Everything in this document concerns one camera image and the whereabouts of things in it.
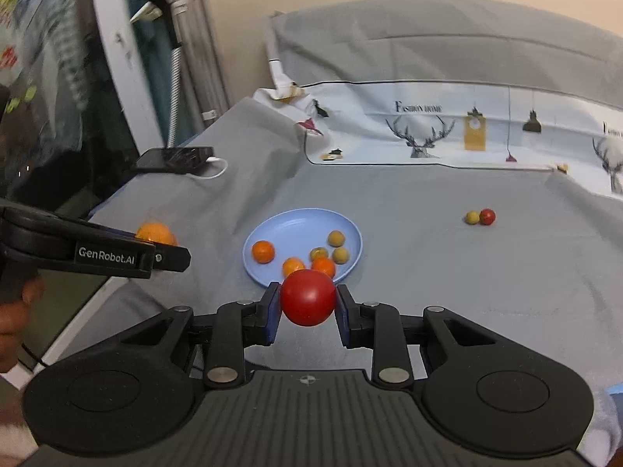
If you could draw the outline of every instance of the yellow-green fruit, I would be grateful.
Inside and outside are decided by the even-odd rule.
[[[478,214],[475,210],[470,210],[465,215],[465,222],[468,225],[475,225],[480,221],[480,214]]]
[[[329,246],[338,248],[344,245],[344,241],[346,239],[347,238],[344,237],[344,234],[342,232],[334,230],[329,234],[329,237],[326,238],[326,241],[329,243]]]
[[[344,265],[350,259],[350,253],[346,248],[337,248],[333,250],[331,257],[338,265]]]
[[[313,262],[314,260],[317,260],[318,258],[328,258],[329,257],[329,251],[327,251],[325,248],[314,248],[310,251],[310,260]]]

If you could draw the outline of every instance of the human hand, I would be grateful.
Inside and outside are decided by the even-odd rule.
[[[22,334],[30,320],[30,305],[43,293],[43,279],[37,276],[24,283],[21,300],[0,304],[0,373],[10,371],[18,363]]]

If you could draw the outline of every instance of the deer antlers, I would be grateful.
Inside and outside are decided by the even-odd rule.
[[[601,145],[605,139],[601,139],[599,144],[595,143],[595,139],[593,139],[593,149],[595,150],[595,154],[601,160],[601,166],[603,169],[609,174],[616,174],[623,169],[623,162],[617,163],[615,166],[610,165],[610,160],[608,159],[608,149],[602,150]]]
[[[437,119],[439,121],[441,121],[441,125],[442,125],[442,129],[439,133],[437,133],[435,131],[434,127],[432,128],[432,137],[428,137],[426,138],[426,140],[424,140],[423,144],[419,144],[415,141],[415,138],[413,138],[413,135],[411,135],[409,133],[409,125],[407,124],[407,126],[404,128],[404,132],[401,132],[398,129],[398,121],[400,120],[402,116],[398,116],[395,120],[394,120],[394,124],[390,124],[389,121],[386,119],[385,123],[387,123],[387,126],[389,126],[389,129],[391,130],[391,132],[397,136],[400,139],[404,139],[407,141],[407,145],[409,147],[413,147],[414,149],[417,149],[419,151],[423,151],[424,153],[426,153],[426,149],[432,149],[433,147],[435,147],[435,142],[446,138],[448,135],[450,135],[450,133],[452,132],[452,130],[454,129],[454,123],[456,123],[456,120],[452,121],[452,124],[450,125],[449,128],[446,128],[445,123],[443,121],[443,119],[441,119],[439,116],[437,116]]]

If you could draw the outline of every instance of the light blue object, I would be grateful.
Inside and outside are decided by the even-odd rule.
[[[283,281],[283,262],[292,256],[300,258],[306,268],[311,268],[310,251],[324,247],[331,252],[326,238],[329,233],[339,230],[346,237],[344,247],[350,253],[350,260],[344,265],[336,265],[334,283],[348,275],[361,257],[363,241],[359,228],[342,214],[326,209],[295,209],[282,212],[266,219],[248,236],[242,248],[242,263],[254,281],[268,286],[271,282]],[[270,263],[257,263],[251,255],[251,248],[259,240],[267,240],[275,246],[275,258]]]

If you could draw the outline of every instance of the ribbed black surface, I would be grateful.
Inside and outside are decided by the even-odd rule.
[[[107,459],[76,458],[42,447],[23,465],[484,467],[518,464],[588,465],[571,451],[524,461],[498,460],[473,453],[438,434],[406,393],[380,390],[370,385],[362,372],[345,370],[258,371],[243,388],[209,393],[192,420],[159,444]]]

